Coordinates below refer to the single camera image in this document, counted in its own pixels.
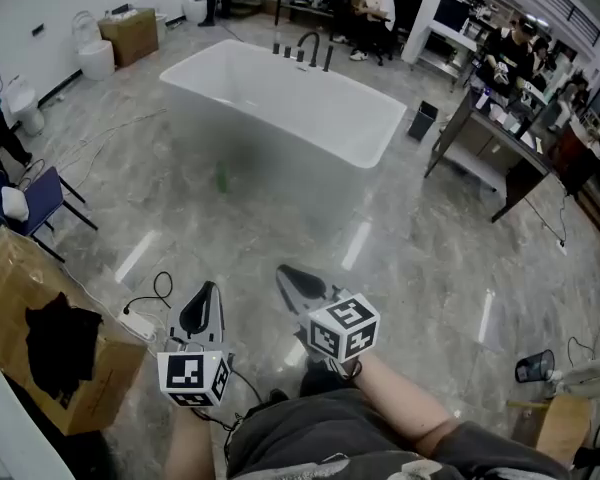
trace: green object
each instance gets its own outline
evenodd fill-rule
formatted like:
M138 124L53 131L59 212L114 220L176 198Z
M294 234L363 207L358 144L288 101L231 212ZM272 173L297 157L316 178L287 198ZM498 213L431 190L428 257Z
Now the green object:
M221 193L226 194L229 192L229 177L227 176L227 168L223 162L216 164L216 185Z

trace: marble floor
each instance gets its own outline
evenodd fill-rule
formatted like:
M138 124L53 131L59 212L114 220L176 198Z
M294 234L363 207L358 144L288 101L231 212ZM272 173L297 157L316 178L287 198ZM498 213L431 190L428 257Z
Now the marble floor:
M558 366L566 368L570 336L600 354L600 236L572 199L563 215L565 256L528 204L491 224L502 200L474 177L442 163L423 180L439 124L422 143L405 130L423 99L440 108L444 121L462 97L429 71L409 70L400 60L384 67L350 62L347 48L336 47L333 70L409 109L363 203L342 229L315 230L269 195L247 196L236 180L230 180L227 194L219 193L213 168L172 132L158 76L226 38L273 42L270 16L223 25L199 29L183 23L158 52L108 80L79 79L43 109L42 135L23 139L87 199L86 213L100 226L97 235L60 210L52 219L55 233L44 230L40 237L110 311L151 295L161 270L173 276L174 306L186 303L204 280L214 280L222 290L226 340L237 355L236 367L263 394L275 386L293 393L304 362L294 352L294 327L276 292L274 271L282 262L304 264L361 291L378 308L383 319L378 355L456 415L505 435L516 416L506 409L507 398L528 399L538 389L516 385L518 358L551 348ZM284 44L295 44L306 31L292 23L278 30ZM321 59L328 43L324 33L322 38ZM529 199L561 232L558 182L548 178ZM368 231L366 240L355 260L343 265L360 229ZM144 254L127 269L125 259L143 239ZM141 301L134 309L166 319L159 301ZM150 348L155 352L163 343L159 331ZM578 362L586 355L573 347L572 357ZM244 414L254 403L234 378L217 415L232 421L235 412ZM169 405L147 354L116 423L106 431L121 477L159 478L169 434ZM220 473L224 437L214 429Z

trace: cable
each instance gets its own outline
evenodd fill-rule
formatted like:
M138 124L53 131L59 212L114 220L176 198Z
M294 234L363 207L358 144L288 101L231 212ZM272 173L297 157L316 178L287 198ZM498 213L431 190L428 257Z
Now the cable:
M578 338L576 338L575 336L571 336L571 338L569 338L569 341L567 341L567 357L569 358L569 362L571 363L572 368L573 368L573 361L571 360L571 350L569 349L569 346L571 345L572 340L575 341L582 348L586 348L587 350L589 350L591 352L591 361L593 361L596 358L595 350L593 350L591 347L588 347L587 345L583 345L582 343L580 343L578 341Z
M89 163L89 168L87 169L87 173L85 174L84 178L82 178L82 180L79 183L74 184L75 188L79 188L80 185L82 185L87 178L89 177L89 175L91 174L91 169L93 168L93 164L96 161L96 158L98 157L98 155L100 154L100 152L104 149L104 146L109 142L109 140L115 135L115 132L118 131L120 128L124 128L125 126L129 126L130 124L134 124L137 123L139 121L143 121L144 119L148 119L150 117L154 117L157 116L159 114L162 114L164 112L166 112L167 109L166 108L161 108L159 110L157 110L156 112L153 112L151 114L147 114L144 116L139 116L139 117L135 117L133 118L131 121L127 121L126 123L122 123L120 125L117 126L113 126L111 128L107 128L106 130L103 130L99 133L97 133L96 135L94 135L93 137L91 137L91 139L89 140L84 140L82 139L80 142L82 143L77 149L69 149L69 151L67 151L65 154L62 155L62 157L60 158L60 160L58 161L58 163L62 163L62 161L71 155L76 154L78 151L84 149L85 147L87 147L89 144L91 144L96 138L104 135L105 133L111 132L111 135L109 135L104 141L103 143L100 145L100 147L98 148L98 151L96 151L96 154L93 155L93 157L91 158L91 162ZM79 161L81 161L82 158L78 157L75 160L69 162L67 165L64 165L62 167L60 167L58 169L58 172L62 172L64 170L66 170L67 168L71 167L73 164L78 163Z
M104 302L102 302L100 299L98 299L97 297L94 297L89 290L87 290L87 288L80 282L78 281L75 277L73 277L73 275L71 274L71 272L69 272L69 270L63 266L62 267L63 271L65 272L65 274L67 274L74 283L76 283L78 286L80 286L80 288L82 288L84 290L84 292L87 294L87 296L89 298L91 298L91 300L97 302L98 304L100 304L100 306L102 306L104 308L104 310L109 314L109 316L111 318L113 318L114 320L117 320L117 318L114 316L114 314L109 310L109 307L106 306L104 304ZM153 336L152 340L147 340L146 338L144 338L143 336L140 336L138 333L136 333L133 329L130 329L129 327L127 327L126 325L124 325L122 322L120 322L120 324L122 325L122 327L124 327L124 329L131 334L132 336L135 336L136 338L138 338L141 341L144 341L145 343L155 343L156 341L156 336ZM154 358L156 357L155 352L153 352L150 348L147 348L147 350L149 351L149 354L151 354Z
M553 233L553 235L558 239L558 241L560 242L560 245L562 247L564 247L564 244L567 243L567 227L564 224L564 219L562 218L562 213L565 210L565 206L566 206L566 202L567 202L567 194L565 194L564 197L562 198L562 208L560 208L560 211L558 212L558 215L560 217L560 222L562 222L562 232L564 233L564 238L560 237L560 235L558 235L558 233L556 233L553 230L553 228L551 226L549 226L549 224L547 224L547 221L544 220L542 215L540 215L540 213L538 213L538 210L536 210L535 206L533 206L526 197L524 198L524 200L527 202L527 204L529 206L531 206L531 209L536 213L536 215L542 221L542 223L545 226L547 226L547 228L549 228L549 231L551 231Z
M329 365L331 366L331 370L336 375L338 375L338 377L340 377L340 380L350 382L362 373L362 363L358 360L358 358L356 357L354 359L351 359L351 361L355 361L355 364L353 365L353 370L351 371L351 374L346 376L340 373L340 369L336 365L335 361L331 358L329 358Z
M249 382L247 378L244 375L242 375L238 370L231 368L231 371L235 373L238 377L240 377L245 382L245 384L251 388L251 391L253 391L253 394L256 395L256 398L258 399L258 403L262 404L262 397L260 396L260 393L258 393L258 390L253 387L253 384L251 384L251 382Z
M233 428L233 425L227 425L224 421L214 418L213 416L209 416L207 413L200 412L197 409L191 409L191 410L193 411L193 414L195 414L201 420L213 421L214 423L217 423L218 425L220 425L222 427L222 429L226 430L227 432L229 432Z
M164 295L161 295L160 292L158 291L158 279L160 279L161 275L165 275L165 276L167 276L167 279L169 279L169 291ZM169 272L167 272L166 270L162 270L161 272L158 272L156 274L156 277L153 278L153 293L155 293L155 295L145 295L144 297L136 297L135 299L131 299L129 302L127 302L127 304L125 305L122 312L125 315L128 315L129 314L129 306L131 306L131 304L133 304L134 302L136 302L138 300L148 300L148 299L159 299L164 303L165 306L167 306L169 309L171 309L171 306L165 299L169 295L171 295L172 291L173 291L173 278L171 277L171 274L169 274Z
M33 166L37 165L37 164L41 164L41 167L38 170L38 172L36 173L36 175L35 176L25 176L28 172L30 172L33 169ZM20 190L26 190L27 188L29 188L29 185L31 185L36 179L38 179L38 176L40 176L40 174L42 173L42 171L44 171L45 165L46 164L45 164L44 158L39 158L38 160L36 160L32 164L29 164L29 166L24 170L24 173L22 173L22 177L20 178L20 181L18 181L18 183L17 183L18 189L20 189ZM26 187L22 188L20 185L22 185L22 182L24 180L28 180L29 183L27 184Z
M236 34L236 33L235 33L233 30L231 30L229 27L226 27L226 26L224 26L222 23L219 23L219 25L220 25L220 26L221 26L223 29L225 29L227 32L229 32L229 34L231 34L233 37L235 37L235 38L236 38L238 41L240 41L241 43L244 43L244 41L243 41L242 39L240 39L240 38L238 37L238 35L237 35L237 34Z
M206 414L204 412L200 412L197 409L191 409L191 412L193 412L193 414L195 414L202 421L212 421L214 423L217 423L218 425L220 425L222 427L223 430L225 430L227 432L227 438L224 440L224 446L222 447L222 450L224 452L224 460L227 464L229 464L229 443L231 440L231 436L236 431L236 429L240 426L240 423L242 423L242 420L244 420L244 418L240 414L235 413L234 416L236 419L235 419L233 425L228 425L224 421L214 418L213 416L209 416L208 414Z

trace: cardboard box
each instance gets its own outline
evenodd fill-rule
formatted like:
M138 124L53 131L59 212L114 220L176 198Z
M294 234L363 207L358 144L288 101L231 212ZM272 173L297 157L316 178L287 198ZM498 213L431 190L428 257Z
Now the cardboard box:
M100 20L102 39L111 41L116 65L129 66L158 49L156 13L153 9L136 9L138 14L122 21Z
M80 381L68 402L35 384L29 369L25 309L41 309L59 292L69 304L102 314L93 380ZM124 331L32 240L0 228L0 369L22 386L65 435L101 430L113 423L142 364L146 345Z

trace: freestanding bathtub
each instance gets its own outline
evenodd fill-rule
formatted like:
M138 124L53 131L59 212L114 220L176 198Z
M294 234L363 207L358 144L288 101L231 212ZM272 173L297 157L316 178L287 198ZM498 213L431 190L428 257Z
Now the freestanding bathtub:
M345 76L234 40L160 80L175 131L192 147L330 223L351 215L406 110Z

